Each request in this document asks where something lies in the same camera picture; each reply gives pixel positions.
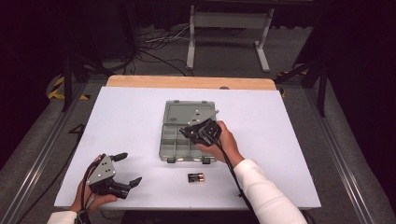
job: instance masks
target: gray carpet floor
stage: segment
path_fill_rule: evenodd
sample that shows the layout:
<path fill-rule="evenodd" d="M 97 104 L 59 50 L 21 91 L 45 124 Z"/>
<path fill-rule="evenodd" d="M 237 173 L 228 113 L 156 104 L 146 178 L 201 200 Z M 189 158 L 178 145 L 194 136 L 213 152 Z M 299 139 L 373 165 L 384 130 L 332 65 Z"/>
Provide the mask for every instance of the gray carpet floor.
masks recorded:
<path fill-rule="evenodd" d="M 230 35 L 219 30 L 203 30 L 197 36 L 195 64 L 192 73 L 197 77 L 252 77 L 274 78 L 282 71 L 289 71 L 298 52 L 307 39 L 310 29 L 271 29 L 264 45 L 264 51 L 271 68 L 270 73 L 263 73 L 259 64 L 253 42 L 260 36 L 260 32 L 245 30 L 239 35 Z M 180 39 L 176 43 L 167 45 L 149 53 L 163 60 L 180 59 L 186 61 L 188 41 Z M 148 55 L 141 54 L 144 61 L 156 61 Z M 187 76 L 185 64 L 180 61 L 168 61 Z M 105 61 L 105 66 L 119 62 Z M 126 75 L 161 75 L 182 76 L 175 68 L 166 63 L 147 63 L 135 59 L 126 69 Z M 361 197 L 366 205 L 371 220 L 362 220 L 358 209 L 354 206 L 353 198 L 347 193 L 346 184 L 337 168 L 325 133 L 318 122 L 318 111 L 310 105 L 309 92 L 299 85 L 300 77 L 278 85 L 285 90 L 284 103 L 290 120 L 304 153 L 309 171 L 315 179 L 321 208 L 309 210 L 308 213 L 316 223 L 396 223 L 396 218 L 389 206 L 389 201 L 375 176 L 371 172 L 358 144 L 347 125 L 343 111 L 337 103 L 331 85 L 326 93 L 326 122 L 328 122 L 343 158 L 353 174 L 359 187 Z M 86 124 L 91 114 L 95 99 L 102 86 L 106 85 L 103 75 L 92 75 L 85 86 L 84 94 L 91 96 L 90 100 L 78 100 L 73 111 L 64 123 L 60 137 L 49 157 L 45 169 L 35 183 L 35 187 L 22 204 L 17 214 L 21 215 L 38 198 L 41 192 L 50 184 L 51 180 L 61 170 L 67 156 L 72 151 L 77 135 L 68 133 L 80 123 Z M 55 128 L 57 119 L 62 114 L 63 101 L 51 99 L 49 106 L 37 119 L 28 134 L 25 135 L 14 154 L 0 171 L 0 218 L 16 197 L 38 153 L 46 144 L 51 131 Z M 50 187 L 44 197 L 34 206 L 21 223 L 45 223 L 54 211 L 62 211 L 53 206 L 57 192 L 62 185 L 65 170 L 58 180 Z M 121 223 L 124 211 L 103 211 L 91 215 L 92 223 Z"/>

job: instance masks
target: white sleeve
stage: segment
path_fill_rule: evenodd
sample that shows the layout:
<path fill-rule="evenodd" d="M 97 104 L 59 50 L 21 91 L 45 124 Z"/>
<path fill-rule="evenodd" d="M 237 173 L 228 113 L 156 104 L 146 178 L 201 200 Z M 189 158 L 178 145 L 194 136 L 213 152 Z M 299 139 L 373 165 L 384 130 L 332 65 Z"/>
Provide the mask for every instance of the white sleeve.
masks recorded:
<path fill-rule="evenodd" d="M 233 170 L 261 224 L 306 223 L 302 213 L 252 160 L 243 160 Z"/>
<path fill-rule="evenodd" d="M 72 212 L 72 211 L 56 212 L 50 215 L 47 224 L 74 224 L 76 217 L 77 217 L 76 212 Z"/>

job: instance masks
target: yellow and black striped tape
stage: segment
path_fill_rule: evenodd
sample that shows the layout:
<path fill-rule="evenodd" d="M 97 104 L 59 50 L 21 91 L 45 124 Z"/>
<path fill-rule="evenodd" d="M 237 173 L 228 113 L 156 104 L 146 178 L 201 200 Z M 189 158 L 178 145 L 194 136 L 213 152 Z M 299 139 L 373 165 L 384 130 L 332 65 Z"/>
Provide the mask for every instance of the yellow and black striped tape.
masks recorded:
<path fill-rule="evenodd" d="M 64 75 L 61 75 L 58 80 L 56 80 L 55 85 L 52 87 L 51 92 L 49 93 L 49 98 L 56 98 L 60 100 L 64 100 L 64 94 L 58 93 L 59 88 L 62 86 L 64 83 Z M 89 100 L 91 99 L 90 95 L 81 95 L 79 97 L 80 100 Z"/>

